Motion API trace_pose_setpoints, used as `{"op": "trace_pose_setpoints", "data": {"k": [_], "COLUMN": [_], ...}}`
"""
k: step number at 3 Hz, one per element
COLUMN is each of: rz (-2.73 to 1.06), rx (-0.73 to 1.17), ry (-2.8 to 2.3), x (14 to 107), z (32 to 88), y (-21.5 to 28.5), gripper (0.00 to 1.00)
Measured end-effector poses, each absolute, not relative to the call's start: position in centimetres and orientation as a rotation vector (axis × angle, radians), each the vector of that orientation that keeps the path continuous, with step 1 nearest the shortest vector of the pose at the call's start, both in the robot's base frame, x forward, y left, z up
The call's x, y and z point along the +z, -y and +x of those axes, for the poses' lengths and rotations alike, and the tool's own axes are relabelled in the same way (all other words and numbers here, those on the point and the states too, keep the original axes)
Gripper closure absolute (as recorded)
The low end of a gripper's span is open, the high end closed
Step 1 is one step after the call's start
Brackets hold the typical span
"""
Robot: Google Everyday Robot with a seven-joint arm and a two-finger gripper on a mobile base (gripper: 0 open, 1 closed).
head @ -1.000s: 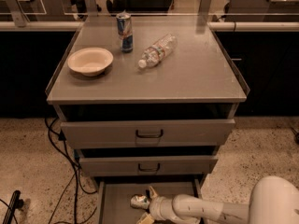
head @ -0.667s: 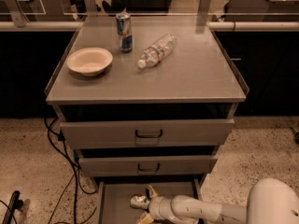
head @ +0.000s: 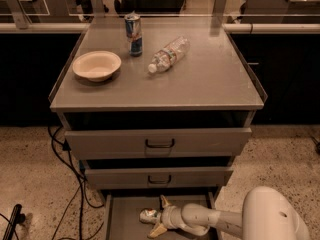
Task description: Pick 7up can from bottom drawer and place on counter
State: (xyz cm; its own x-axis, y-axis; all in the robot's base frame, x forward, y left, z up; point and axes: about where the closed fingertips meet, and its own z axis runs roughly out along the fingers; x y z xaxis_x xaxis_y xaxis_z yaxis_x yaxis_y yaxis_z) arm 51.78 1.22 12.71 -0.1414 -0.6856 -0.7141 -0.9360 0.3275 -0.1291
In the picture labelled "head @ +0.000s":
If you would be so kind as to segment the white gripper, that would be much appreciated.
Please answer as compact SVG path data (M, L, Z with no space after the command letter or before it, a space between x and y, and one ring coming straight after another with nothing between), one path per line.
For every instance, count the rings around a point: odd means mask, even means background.
M160 196L161 207L164 209L161 215L161 222L154 225L148 237L154 239L167 232L167 229L181 229L184 221L181 217L181 208L172 205L164 196Z

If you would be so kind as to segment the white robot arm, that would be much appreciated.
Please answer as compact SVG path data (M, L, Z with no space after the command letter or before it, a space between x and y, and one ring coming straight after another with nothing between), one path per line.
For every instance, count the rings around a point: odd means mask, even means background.
M139 215L142 223L154 225L149 238L176 229L204 236L215 228L241 240L311 240L301 216L280 192L270 187L250 190L241 213L210 209L195 203L178 207L164 195L160 199L162 210L144 209Z

